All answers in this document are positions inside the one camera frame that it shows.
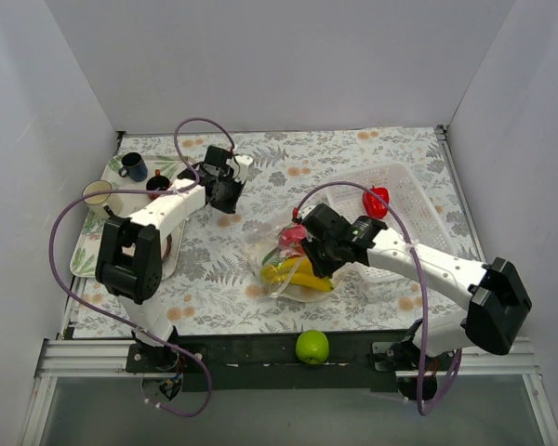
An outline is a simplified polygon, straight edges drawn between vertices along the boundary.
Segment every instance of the plastic bag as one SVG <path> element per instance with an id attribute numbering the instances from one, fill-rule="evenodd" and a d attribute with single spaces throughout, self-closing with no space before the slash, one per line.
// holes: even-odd
<path id="1" fill-rule="evenodd" d="M 243 252 L 257 278 L 271 297 L 288 297 L 299 302 L 326 299 L 344 276 L 345 269 L 319 279 L 301 248 L 306 230 L 291 221 L 291 212 L 273 217 L 248 234 Z"/>

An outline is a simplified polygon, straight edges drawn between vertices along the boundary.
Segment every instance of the red mug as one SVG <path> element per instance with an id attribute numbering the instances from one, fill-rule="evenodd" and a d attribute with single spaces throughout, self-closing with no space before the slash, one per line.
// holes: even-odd
<path id="1" fill-rule="evenodd" d="M 155 176 L 149 178 L 147 181 L 147 190 L 154 191 L 154 190 L 168 190 L 171 187 L 171 181 L 168 177 L 164 177 L 161 175 L 161 171 L 159 169 L 155 170 Z M 154 200 L 159 195 L 156 193 L 149 194 L 149 198 Z"/>

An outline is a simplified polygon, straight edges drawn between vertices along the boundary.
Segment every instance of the tablecloth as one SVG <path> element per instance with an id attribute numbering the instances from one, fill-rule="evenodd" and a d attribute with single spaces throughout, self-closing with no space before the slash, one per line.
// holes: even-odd
<path id="1" fill-rule="evenodd" d="M 206 207 L 186 224 L 176 272 L 154 298 L 182 335 L 299 332 L 316 329 L 407 328 L 421 315 L 419 285 L 402 279 L 368 286 L 349 273 L 326 300 L 300 303 L 270 298 L 247 265 L 240 246 L 249 231 L 273 214 L 291 209 L 306 191 L 337 172 L 389 160 L 406 163 L 445 222 L 458 256 L 476 258 L 466 217 L 432 128 L 378 127 L 326 132 L 273 132 L 234 135 L 237 152 L 254 163 L 233 216 Z M 201 161 L 209 144 L 227 147 L 222 135 L 180 137 L 185 155 Z M 171 136 L 124 137 L 120 152 L 139 151 L 177 159 Z M 86 280 L 83 297 L 126 316 L 115 297 Z M 430 293 L 430 314 L 456 308 Z M 79 308 L 74 337 L 127 337 L 119 322 Z"/>

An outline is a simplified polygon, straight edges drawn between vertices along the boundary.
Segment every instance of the white plastic basket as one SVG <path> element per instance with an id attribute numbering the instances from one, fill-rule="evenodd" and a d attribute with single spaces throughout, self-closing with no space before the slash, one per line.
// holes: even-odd
<path id="1" fill-rule="evenodd" d="M 405 223 L 412 240 L 445 253 L 455 254 L 455 247 L 445 225 L 413 172 L 405 164 L 374 164 L 334 175 L 327 179 L 327 182 L 329 181 L 351 181 L 367 188 L 386 188 L 389 191 L 389 205 Z M 357 217 L 366 215 L 361 190 L 351 186 L 334 186 L 325 190 L 330 206 L 351 223 Z M 391 213 L 387 214 L 383 221 L 389 228 L 401 232 Z M 390 282 L 401 278 L 393 272 L 368 268 L 359 263 L 356 263 L 355 267 L 362 278 L 371 283 Z"/>

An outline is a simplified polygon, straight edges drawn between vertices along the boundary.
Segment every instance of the mug handle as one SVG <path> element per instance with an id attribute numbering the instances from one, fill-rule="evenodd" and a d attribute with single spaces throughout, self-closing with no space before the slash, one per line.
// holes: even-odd
<path id="1" fill-rule="evenodd" d="M 105 210 L 105 212 L 108 213 L 108 216 L 115 216 L 115 214 L 113 213 L 113 210 L 110 206 L 108 206 L 107 204 L 105 206 L 103 206 L 103 209 Z"/>

